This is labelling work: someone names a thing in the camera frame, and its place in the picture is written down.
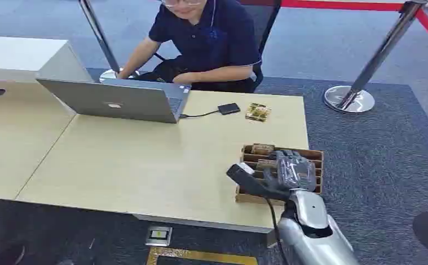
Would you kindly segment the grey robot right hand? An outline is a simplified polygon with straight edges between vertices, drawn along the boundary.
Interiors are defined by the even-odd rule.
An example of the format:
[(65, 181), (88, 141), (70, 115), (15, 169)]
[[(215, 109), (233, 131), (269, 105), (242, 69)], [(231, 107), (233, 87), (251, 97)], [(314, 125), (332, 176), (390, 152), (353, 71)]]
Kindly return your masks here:
[(273, 167), (266, 167), (263, 175), (269, 187), (280, 191), (305, 190), (313, 192), (317, 186), (315, 165), (298, 152), (292, 150), (274, 151), (276, 176)]

